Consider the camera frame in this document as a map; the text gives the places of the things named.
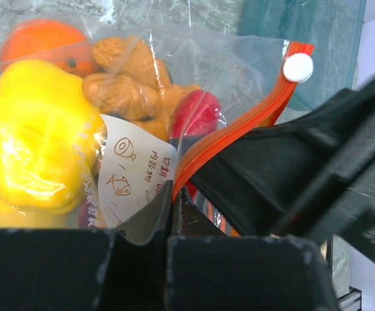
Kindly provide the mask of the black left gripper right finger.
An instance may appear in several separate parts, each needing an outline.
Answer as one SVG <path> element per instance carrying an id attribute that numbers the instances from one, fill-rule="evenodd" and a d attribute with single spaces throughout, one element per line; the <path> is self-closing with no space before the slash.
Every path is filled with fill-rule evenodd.
<path id="1" fill-rule="evenodd" d="M 338 310 L 319 247 L 303 238 L 229 237 L 193 204 L 174 202 L 167 310 Z"/>

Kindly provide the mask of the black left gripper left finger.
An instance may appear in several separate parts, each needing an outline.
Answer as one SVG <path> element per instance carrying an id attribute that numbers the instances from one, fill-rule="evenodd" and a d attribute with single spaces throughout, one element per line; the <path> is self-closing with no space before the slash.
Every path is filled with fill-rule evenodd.
<path id="1" fill-rule="evenodd" d="M 114 229 L 0 229 L 0 310 L 164 310 L 172 182 Z"/>

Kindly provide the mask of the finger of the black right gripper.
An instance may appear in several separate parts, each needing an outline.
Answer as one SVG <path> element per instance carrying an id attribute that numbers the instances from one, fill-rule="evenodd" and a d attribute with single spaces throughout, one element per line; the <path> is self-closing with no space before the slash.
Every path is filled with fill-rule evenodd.
<path id="1" fill-rule="evenodd" d="M 374 110 L 375 78 L 295 120 L 251 130 L 191 183 L 240 234 L 266 235 Z"/>

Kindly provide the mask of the red fake chili pepper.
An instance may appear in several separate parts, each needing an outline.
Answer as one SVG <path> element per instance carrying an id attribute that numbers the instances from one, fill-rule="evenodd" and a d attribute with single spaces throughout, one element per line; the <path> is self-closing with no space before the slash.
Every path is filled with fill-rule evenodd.
<path id="1" fill-rule="evenodd" d="M 192 91 L 176 109 L 171 138 L 207 135 L 217 129 L 219 116 L 220 103 L 213 94 Z"/>

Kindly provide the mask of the clear zip top bag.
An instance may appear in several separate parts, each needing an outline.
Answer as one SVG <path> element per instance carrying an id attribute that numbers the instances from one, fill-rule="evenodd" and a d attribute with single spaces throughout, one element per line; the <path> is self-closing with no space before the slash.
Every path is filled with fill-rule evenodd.
<path id="1" fill-rule="evenodd" d="M 314 46 L 27 18 L 0 46 L 0 228 L 113 228 L 276 123 Z"/>

